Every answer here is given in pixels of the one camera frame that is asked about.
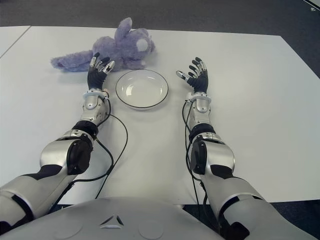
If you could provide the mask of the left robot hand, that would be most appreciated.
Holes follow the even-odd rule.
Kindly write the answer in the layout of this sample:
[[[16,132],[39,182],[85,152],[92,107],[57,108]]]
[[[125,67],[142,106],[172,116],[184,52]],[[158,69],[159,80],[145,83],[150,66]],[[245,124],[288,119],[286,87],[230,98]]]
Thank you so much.
[[[99,56],[100,53],[96,52],[89,63],[87,72],[87,85],[89,90],[102,90],[105,79],[115,66],[115,61],[110,60],[109,57],[105,57],[98,61]]]

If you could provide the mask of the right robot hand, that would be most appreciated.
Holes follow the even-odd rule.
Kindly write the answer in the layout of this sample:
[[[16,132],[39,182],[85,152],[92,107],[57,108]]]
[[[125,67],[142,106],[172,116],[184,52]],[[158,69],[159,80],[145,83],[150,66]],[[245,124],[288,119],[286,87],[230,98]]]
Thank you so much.
[[[191,86],[194,93],[207,93],[209,77],[205,62],[199,57],[195,57],[195,59],[192,60],[192,65],[188,67],[191,72],[186,74],[185,72],[177,70],[176,75]]]

